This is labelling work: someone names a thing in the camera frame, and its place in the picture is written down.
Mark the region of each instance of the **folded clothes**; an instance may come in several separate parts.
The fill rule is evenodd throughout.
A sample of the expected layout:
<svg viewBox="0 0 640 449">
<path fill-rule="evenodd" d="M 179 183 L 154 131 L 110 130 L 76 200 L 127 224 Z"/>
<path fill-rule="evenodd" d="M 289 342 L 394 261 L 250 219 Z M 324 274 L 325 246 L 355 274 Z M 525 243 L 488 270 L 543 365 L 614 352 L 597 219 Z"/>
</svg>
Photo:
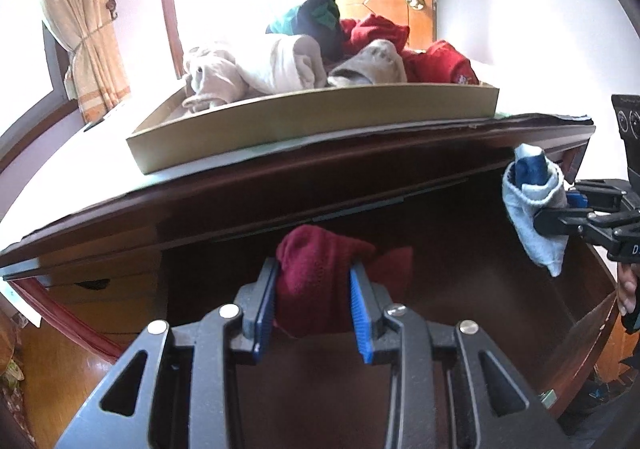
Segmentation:
<svg viewBox="0 0 640 449">
<path fill-rule="evenodd" d="M 184 54 L 185 82 L 193 90 L 182 106 L 190 112 L 208 110 L 240 100 L 246 92 L 246 83 L 238 73 L 236 60 L 223 46 L 218 48 L 192 48 Z"/>
<path fill-rule="evenodd" d="M 238 71 L 247 84 L 264 94 L 323 88 L 326 72 L 320 45 L 310 36 L 263 34 L 234 48 Z"/>
<path fill-rule="evenodd" d="M 276 256 L 282 271 L 276 283 L 276 324 L 293 337 L 351 330 L 349 273 L 362 261 L 369 279 L 402 301 L 412 278 L 413 251 L 394 249 L 376 256 L 360 239 L 301 225 L 281 241 Z"/>
<path fill-rule="evenodd" d="M 409 83 L 479 84 L 471 61 L 447 41 L 436 41 L 425 52 L 402 51 Z"/>
<path fill-rule="evenodd" d="M 325 59 L 339 61 L 343 56 L 344 34 L 340 26 L 340 9 L 335 0 L 307 0 L 270 23 L 266 33 L 305 34 L 318 42 Z"/>
<path fill-rule="evenodd" d="M 546 171 L 544 180 L 541 180 L 537 172 L 540 155 L 544 156 L 544 152 L 537 146 L 522 144 L 516 148 L 516 159 L 507 166 L 502 177 L 502 200 L 531 261 L 546 267 L 556 277 L 562 271 L 568 237 L 539 235 L 533 227 L 533 218 L 543 207 L 567 207 L 564 175 L 558 165 L 544 156 Z M 524 164 L 516 174 L 520 161 Z"/>
<path fill-rule="evenodd" d="M 386 39 L 376 39 L 331 70 L 327 83 L 335 87 L 406 83 L 406 73 L 394 44 Z"/>
<path fill-rule="evenodd" d="M 396 52 L 400 54 L 406 46 L 409 38 L 409 27 L 406 25 L 396 25 L 391 20 L 370 14 L 361 21 L 340 20 L 340 25 L 344 31 L 345 42 L 344 53 L 355 55 L 366 45 L 375 39 L 386 39 L 394 44 Z"/>
</svg>

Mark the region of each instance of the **blue gripper pad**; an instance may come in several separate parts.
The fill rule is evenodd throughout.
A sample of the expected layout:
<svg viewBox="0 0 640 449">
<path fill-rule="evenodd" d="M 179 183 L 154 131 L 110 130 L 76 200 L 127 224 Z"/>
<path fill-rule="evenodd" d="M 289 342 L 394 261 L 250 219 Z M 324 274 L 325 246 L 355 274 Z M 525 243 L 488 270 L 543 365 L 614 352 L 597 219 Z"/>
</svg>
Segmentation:
<svg viewBox="0 0 640 449">
<path fill-rule="evenodd" d="M 589 200 L 580 191 L 571 190 L 566 192 L 566 202 L 569 207 L 586 208 L 589 207 Z"/>
<path fill-rule="evenodd" d="M 355 270 L 350 272 L 351 287 L 351 318 L 353 319 L 353 330 L 356 334 L 358 352 L 362 355 L 365 364 L 373 362 L 373 321 L 367 313 L 367 306 L 362 295 L 362 289 L 358 282 Z"/>
<path fill-rule="evenodd" d="M 272 277 L 267 284 L 264 300 L 260 303 L 260 313 L 255 324 L 254 361 L 259 363 L 262 354 L 269 347 L 276 303 L 276 278 Z"/>
</svg>

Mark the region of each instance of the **curtain tieback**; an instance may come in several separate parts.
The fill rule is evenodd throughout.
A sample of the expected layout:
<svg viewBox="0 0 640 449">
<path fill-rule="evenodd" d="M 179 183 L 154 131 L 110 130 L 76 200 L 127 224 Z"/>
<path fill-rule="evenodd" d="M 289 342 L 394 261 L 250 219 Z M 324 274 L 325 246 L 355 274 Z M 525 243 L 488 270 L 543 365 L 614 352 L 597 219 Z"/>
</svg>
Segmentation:
<svg viewBox="0 0 640 449">
<path fill-rule="evenodd" d="M 105 26 L 111 25 L 111 23 L 113 23 L 118 18 L 118 13 L 116 12 L 116 0 L 107 0 L 107 2 L 104 5 L 111 15 L 111 20 L 94 28 L 86 36 L 82 36 L 82 38 L 80 39 L 80 42 L 69 53 L 69 56 L 70 56 L 69 68 L 66 69 L 65 79 L 64 79 L 66 95 L 69 97 L 69 99 L 78 99 L 78 91 L 76 90 L 76 84 L 74 82 L 74 75 L 73 75 L 74 62 L 76 61 L 76 55 L 78 54 L 78 50 L 80 50 L 80 47 L 86 43 L 87 39 L 93 37 L 94 34 L 101 31 Z"/>
</svg>

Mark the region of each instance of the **cardboard tray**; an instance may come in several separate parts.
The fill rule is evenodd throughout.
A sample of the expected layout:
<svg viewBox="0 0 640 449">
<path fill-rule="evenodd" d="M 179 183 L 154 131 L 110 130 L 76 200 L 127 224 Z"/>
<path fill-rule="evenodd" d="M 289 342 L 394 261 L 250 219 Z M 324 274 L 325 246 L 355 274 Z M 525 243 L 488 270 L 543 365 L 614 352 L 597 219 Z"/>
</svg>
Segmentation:
<svg viewBox="0 0 640 449">
<path fill-rule="evenodd" d="M 133 131 L 127 143 L 140 170 L 316 134 L 444 119 L 492 118 L 498 89 L 457 84 L 325 88 L 248 99 L 175 120 L 184 87 Z"/>
</svg>

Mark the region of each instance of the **door knob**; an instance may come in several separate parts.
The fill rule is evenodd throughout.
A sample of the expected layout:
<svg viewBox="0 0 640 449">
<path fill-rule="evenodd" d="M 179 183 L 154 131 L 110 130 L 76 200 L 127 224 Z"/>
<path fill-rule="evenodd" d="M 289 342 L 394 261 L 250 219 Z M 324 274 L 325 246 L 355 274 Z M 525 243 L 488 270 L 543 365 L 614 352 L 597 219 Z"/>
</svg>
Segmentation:
<svg viewBox="0 0 640 449">
<path fill-rule="evenodd" d="M 411 7 L 413 10 L 423 10 L 426 7 L 426 3 L 424 0 L 405 0 L 406 4 Z"/>
</svg>

